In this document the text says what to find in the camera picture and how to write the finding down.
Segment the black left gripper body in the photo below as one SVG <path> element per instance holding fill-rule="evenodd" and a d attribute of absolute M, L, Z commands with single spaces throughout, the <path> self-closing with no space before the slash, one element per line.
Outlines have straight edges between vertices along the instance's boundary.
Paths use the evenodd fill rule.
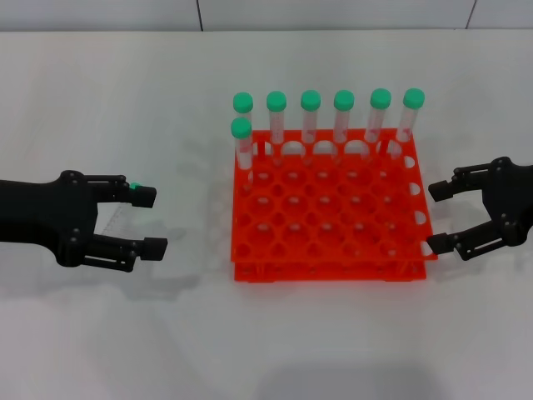
<path fill-rule="evenodd" d="M 97 199 L 79 172 L 45 183 L 1 181 L 1 241 L 50 250 L 64 267 L 83 264 L 97 221 Z"/>

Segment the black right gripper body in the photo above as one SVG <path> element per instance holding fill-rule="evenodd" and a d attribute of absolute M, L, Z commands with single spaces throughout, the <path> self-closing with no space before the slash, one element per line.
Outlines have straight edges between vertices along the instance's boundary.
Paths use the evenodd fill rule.
<path fill-rule="evenodd" d="M 532 228 L 532 166 L 500 157 L 489 164 L 482 202 L 506 246 L 523 244 Z"/>

